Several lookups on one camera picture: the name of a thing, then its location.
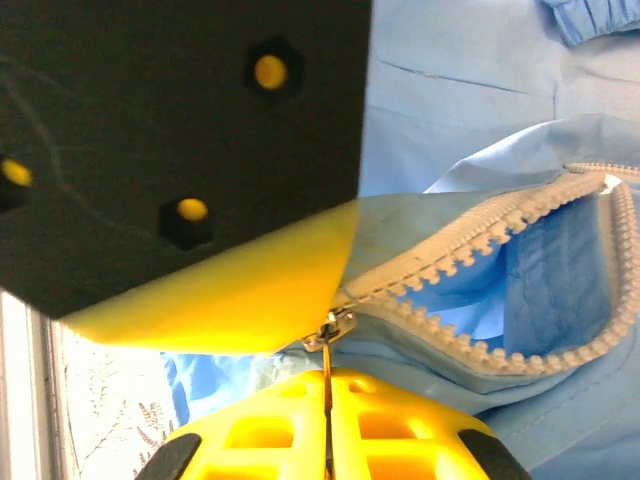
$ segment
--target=blue fabric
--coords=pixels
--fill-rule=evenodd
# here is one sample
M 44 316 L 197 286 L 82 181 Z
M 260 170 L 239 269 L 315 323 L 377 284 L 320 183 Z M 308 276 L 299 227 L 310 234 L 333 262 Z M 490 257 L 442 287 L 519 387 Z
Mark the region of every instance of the blue fabric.
M 562 353 L 592 340 L 609 318 L 596 197 L 566 205 L 506 246 L 504 348 Z
M 569 45 L 600 35 L 640 28 L 638 0 L 543 0 L 553 8 Z
M 563 164 L 640 164 L 640 36 L 568 48 L 559 24 L 535 0 L 374 2 L 361 228 L 345 282 L 488 196 L 554 180 Z M 474 268 L 409 295 L 491 348 L 540 353 L 587 341 L 608 313 L 593 208 L 568 205 Z M 622 479 L 640 470 L 636 338 L 632 330 L 561 375 L 488 377 L 365 318 L 334 359 L 478 415 L 536 479 Z M 165 358 L 181 421 L 320 365 L 300 345 L 272 357 Z

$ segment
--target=white zipper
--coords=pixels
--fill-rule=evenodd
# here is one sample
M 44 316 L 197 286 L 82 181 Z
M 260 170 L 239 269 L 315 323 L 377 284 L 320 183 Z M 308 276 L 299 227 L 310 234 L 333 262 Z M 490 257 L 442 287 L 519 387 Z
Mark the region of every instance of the white zipper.
M 474 251 L 490 254 L 491 241 L 504 244 L 510 232 L 520 233 L 552 210 L 606 190 L 607 174 L 640 177 L 637 169 L 601 164 L 577 164 L 568 170 L 575 173 L 566 173 L 550 185 L 498 195 L 473 207 L 409 251 L 347 284 L 336 296 L 334 307 L 381 318 L 483 374 L 547 375 L 604 355 L 627 334 L 640 306 L 636 293 L 640 287 L 638 236 L 631 191 L 625 183 L 619 183 L 610 193 L 610 271 L 615 275 L 617 302 L 605 327 L 587 345 L 543 357 L 525 358 L 521 353 L 507 356 L 502 348 L 489 352 L 486 342 L 472 344 L 468 334 L 456 336 L 453 325 L 440 325 L 438 315 L 429 316 L 426 309 L 398 299 L 407 287 L 422 288 L 423 280 L 436 284 L 443 273 L 454 275 L 458 262 L 473 265 Z
M 626 182 L 640 182 L 640 168 L 611 163 L 572 163 L 565 165 L 571 173 L 604 172 Z

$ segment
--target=zipper pull tab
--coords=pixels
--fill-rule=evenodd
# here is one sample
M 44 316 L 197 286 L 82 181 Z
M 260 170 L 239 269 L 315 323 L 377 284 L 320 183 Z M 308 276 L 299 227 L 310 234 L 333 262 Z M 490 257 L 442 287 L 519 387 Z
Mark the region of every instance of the zipper pull tab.
M 342 338 L 356 326 L 356 316 L 348 309 L 331 310 L 327 322 L 318 331 L 307 335 L 301 342 L 307 352 L 317 352 L 322 348 L 325 339 L 333 343 Z

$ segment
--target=zipper teeth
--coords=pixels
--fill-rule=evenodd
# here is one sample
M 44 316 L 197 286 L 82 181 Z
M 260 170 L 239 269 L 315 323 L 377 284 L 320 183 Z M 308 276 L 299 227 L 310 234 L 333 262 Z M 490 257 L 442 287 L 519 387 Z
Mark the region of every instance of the zipper teeth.
M 640 171 L 638 171 L 638 167 L 631 167 L 628 165 L 585 162 L 565 165 L 565 168 L 571 173 L 606 172 L 610 175 L 621 177 L 622 179 L 629 178 L 640 180 Z
M 604 179 L 600 172 L 564 174 L 551 185 L 492 197 L 410 251 L 347 285 L 350 295 L 339 294 L 334 304 L 353 308 L 388 292 L 402 296 L 408 287 L 419 290 L 423 281 L 435 285 L 442 274 L 455 275 L 458 263 L 473 265 L 474 252 L 491 254 L 492 241 L 507 243 L 511 233 L 520 233 L 552 210 L 601 189 Z
M 602 247 L 604 251 L 605 265 L 607 266 L 607 278 L 609 279 L 609 308 L 613 309 L 618 304 L 618 278 L 616 246 L 612 238 L 613 229 L 613 203 L 611 195 L 600 195 L 598 199 L 598 220 L 600 231 L 608 233 L 602 235 Z
M 611 233 L 617 240 L 615 242 L 614 259 L 616 265 L 614 268 L 619 279 L 618 302 L 607 325 L 587 345 L 559 355 L 546 355 L 544 357 L 534 355 L 525 358 L 521 353 L 507 356 L 502 348 L 489 352 L 486 342 L 478 341 L 472 344 L 471 337 L 468 334 L 456 336 L 453 325 L 441 326 L 438 315 L 428 316 L 425 308 L 413 308 L 409 301 L 399 302 L 397 299 L 398 295 L 406 293 L 408 286 L 415 289 L 421 288 L 423 279 L 431 283 L 437 283 L 440 278 L 440 271 L 444 271 L 447 275 L 455 274 L 456 262 L 461 262 L 465 265 L 473 264 L 474 250 L 480 250 L 482 254 L 489 254 L 491 252 L 489 241 L 493 240 L 498 244 L 504 244 L 510 238 L 510 231 L 519 233 L 529 224 L 547 215 L 551 210 L 601 189 L 604 185 L 605 176 L 602 173 L 604 169 L 598 168 L 594 170 L 596 171 L 585 171 L 583 175 L 563 175 L 548 187 L 537 189 L 533 193 L 529 193 L 528 196 L 518 196 L 516 200 L 519 201 L 515 205 L 511 201 L 503 203 L 501 208 L 494 210 L 496 213 L 490 217 L 491 221 L 482 222 L 482 225 L 474 229 L 472 233 L 463 236 L 458 242 L 453 242 L 456 246 L 448 253 L 440 255 L 438 260 L 421 266 L 411 275 L 405 275 L 400 279 L 387 283 L 387 288 L 376 288 L 370 294 L 357 297 L 356 300 L 359 301 L 352 301 L 351 308 L 361 313 L 383 318 L 447 353 L 461 363 L 485 374 L 553 374 L 576 368 L 604 355 L 627 334 L 629 326 L 635 322 L 635 312 L 640 304 L 636 293 L 636 291 L 640 290 L 640 262 L 638 261 L 640 256 L 638 255 L 637 226 L 631 191 L 624 183 L 619 184 L 611 192 Z M 464 222 L 464 217 L 465 215 L 459 217 L 453 223 Z M 431 238 L 438 236 L 441 232 L 446 234 L 446 228 Z M 433 243 L 431 239 L 426 240 L 412 250 L 411 255 L 415 258 L 416 253 L 421 253 L 421 246 L 433 252 L 431 246 Z

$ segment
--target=yellow 3d-printed part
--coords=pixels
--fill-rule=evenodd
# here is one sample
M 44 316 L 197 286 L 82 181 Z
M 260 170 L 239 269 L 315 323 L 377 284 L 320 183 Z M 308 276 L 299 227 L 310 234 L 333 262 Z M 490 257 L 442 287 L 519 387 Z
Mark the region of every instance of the yellow 3d-printed part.
M 180 480 L 321 480 L 323 392 L 322 372 L 303 373 L 182 427 L 170 441 L 202 443 Z
M 351 370 L 332 376 L 337 480 L 487 480 L 458 437 L 479 420 Z
M 356 202 L 345 204 L 62 320 L 103 344 L 273 352 L 326 320 L 356 222 Z
M 31 186 L 31 171 L 15 160 L 10 158 L 4 159 L 2 163 L 0 163 L 0 172 L 2 172 L 2 175 L 11 183 L 20 187 Z
M 258 85 L 267 90 L 280 88 L 287 80 L 287 66 L 274 55 L 265 55 L 260 58 L 254 73 Z
M 495 440 L 479 420 L 352 370 L 334 369 L 332 390 L 335 480 L 489 478 L 458 436 Z M 303 373 L 182 427 L 139 478 L 322 480 L 325 421 L 322 372 Z M 198 436 L 180 452 L 181 439 Z

